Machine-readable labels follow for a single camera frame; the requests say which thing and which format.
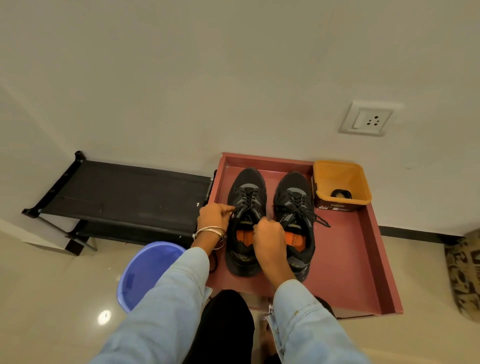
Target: glossy floor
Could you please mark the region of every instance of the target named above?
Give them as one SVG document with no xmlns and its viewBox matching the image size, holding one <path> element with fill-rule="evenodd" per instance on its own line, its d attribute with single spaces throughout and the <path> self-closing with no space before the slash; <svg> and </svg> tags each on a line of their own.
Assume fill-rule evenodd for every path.
<svg viewBox="0 0 480 364">
<path fill-rule="evenodd" d="M 443 247 L 384 238 L 404 315 L 342 321 L 373 363 L 473 363 L 480 325 L 456 310 Z M 0 363 L 87 363 L 125 318 L 120 275 L 141 249 L 96 240 L 79 257 L 0 233 Z M 258 323 L 260 313 L 252 312 Z M 253 362 L 258 362 L 258 337 Z"/>
</svg>

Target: yellow container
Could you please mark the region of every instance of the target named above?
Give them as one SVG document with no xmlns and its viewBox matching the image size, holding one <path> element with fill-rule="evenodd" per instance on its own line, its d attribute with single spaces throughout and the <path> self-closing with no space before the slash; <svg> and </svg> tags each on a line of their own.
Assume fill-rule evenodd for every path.
<svg viewBox="0 0 480 364">
<path fill-rule="evenodd" d="M 372 200 L 363 168 L 356 163 L 318 160 L 313 164 L 315 206 L 325 210 L 352 212 Z M 347 190 L 352 198 L 332 197 L 334 190 Z"/>
</svg>

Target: blue bucket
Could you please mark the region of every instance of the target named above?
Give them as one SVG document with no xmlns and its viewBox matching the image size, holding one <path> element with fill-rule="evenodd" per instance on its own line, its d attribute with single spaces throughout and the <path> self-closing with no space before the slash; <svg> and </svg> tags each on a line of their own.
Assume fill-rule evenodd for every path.
<svg viewBox="0 0 480 364">
<path fill-rule="evenodd" d="M 133 257 L 117 287 L 117 299 L 126 313 L 135 308 L 183 252 L 185 249 L 174 243 L 154 242 Z"/>
</svg>

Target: black shoe rack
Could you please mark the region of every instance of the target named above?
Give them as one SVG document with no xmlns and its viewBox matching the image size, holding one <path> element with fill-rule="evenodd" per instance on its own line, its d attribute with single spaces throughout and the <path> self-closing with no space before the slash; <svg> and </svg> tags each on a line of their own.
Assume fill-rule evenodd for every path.
<svg viewBox="0 0 480 364">
<path fill-rule="evenodd" d="M 189 248 L 212 182 L 193 174 L 95 162 L 78 151 L 45 196 L 22 213 L 62 232 L 69 244 L 79 244 L 78 253 L 84 246 L 96 250 L 90 237 L 143 245 L 169 241 Z M 41 214 L 80 221 L 66 232 Z"/>
</svg>

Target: sneaker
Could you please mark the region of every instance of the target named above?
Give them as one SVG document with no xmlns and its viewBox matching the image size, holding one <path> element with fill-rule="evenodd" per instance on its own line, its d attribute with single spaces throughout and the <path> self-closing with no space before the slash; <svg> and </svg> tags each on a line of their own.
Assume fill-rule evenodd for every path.
<svg viewBox="0 0 480 364">
<path fill-rule="evenodd" d="M 253 226 L 266 215 L 267 189 L 255 168 L 246 168 L 234 181 L 228 204 L 235 206 L 227 229 L 225 261 L 237 276 L 250 277 L 261 268 L 253 250 Z"/>
<path fill-rule="evenodd" d="M 315 252 L 313 223 L 330 227 L 315 214 L 310 184 L 299 172 L 290 172 L 278 184 L 274 197 L 276 220 L 285 230 L 287 261 L 295 277 L 303 282 Z"/>
</svg>

